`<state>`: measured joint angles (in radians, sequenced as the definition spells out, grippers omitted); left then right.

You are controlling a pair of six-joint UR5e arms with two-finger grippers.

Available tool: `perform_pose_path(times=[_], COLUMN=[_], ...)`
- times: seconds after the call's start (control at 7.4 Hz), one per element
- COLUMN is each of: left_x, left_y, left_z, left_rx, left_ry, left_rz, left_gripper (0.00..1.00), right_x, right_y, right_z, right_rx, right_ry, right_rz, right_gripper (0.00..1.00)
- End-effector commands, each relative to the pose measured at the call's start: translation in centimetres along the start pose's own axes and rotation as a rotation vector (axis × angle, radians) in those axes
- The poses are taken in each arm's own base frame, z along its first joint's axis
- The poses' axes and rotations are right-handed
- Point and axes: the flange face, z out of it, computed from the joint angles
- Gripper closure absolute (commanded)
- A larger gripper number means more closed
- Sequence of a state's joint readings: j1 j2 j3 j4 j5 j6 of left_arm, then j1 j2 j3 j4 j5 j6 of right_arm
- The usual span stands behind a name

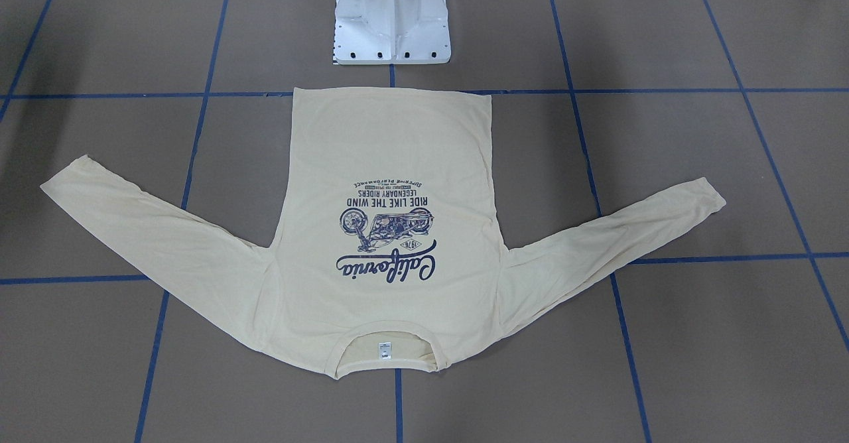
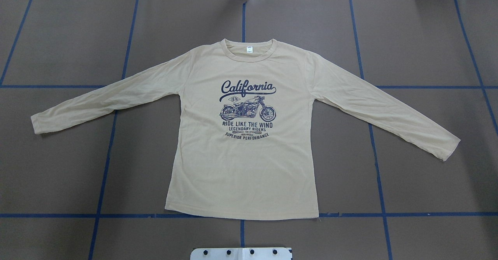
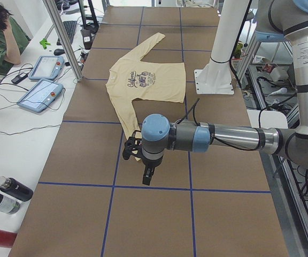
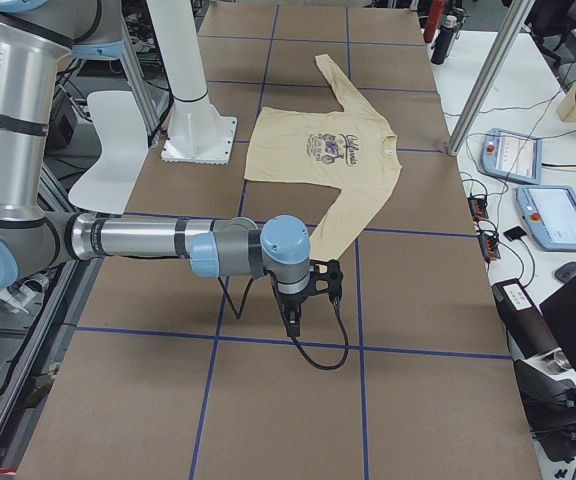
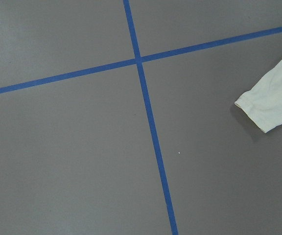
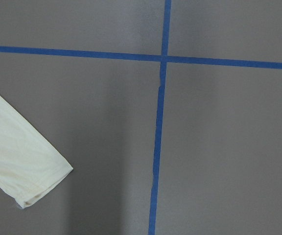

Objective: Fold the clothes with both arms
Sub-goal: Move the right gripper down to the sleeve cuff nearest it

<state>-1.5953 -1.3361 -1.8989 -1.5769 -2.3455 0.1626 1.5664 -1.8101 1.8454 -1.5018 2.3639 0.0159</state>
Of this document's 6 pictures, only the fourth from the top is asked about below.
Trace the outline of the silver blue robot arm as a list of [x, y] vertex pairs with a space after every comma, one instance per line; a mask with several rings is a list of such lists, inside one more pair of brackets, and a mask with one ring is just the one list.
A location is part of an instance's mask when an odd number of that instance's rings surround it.
[[39, 205], [47, 156], [90, 158], [91, 173], [103, 164], [102, 148], [91, 147], [55, 103], [64, 63], [121, 60], [130, 46], [125, 30], [118, 1], [0, 1], [0, 291], [70, 261], [185, 259], [200, 277], [269, 276], [286, 333], [298, 337], [302, 303], [321, 277], [301, 220], [124, 216], [154, 135], [137, 88], [126, 92], [138, 152], [107, 185], [111, 206], [85, 202], [67, 213]]

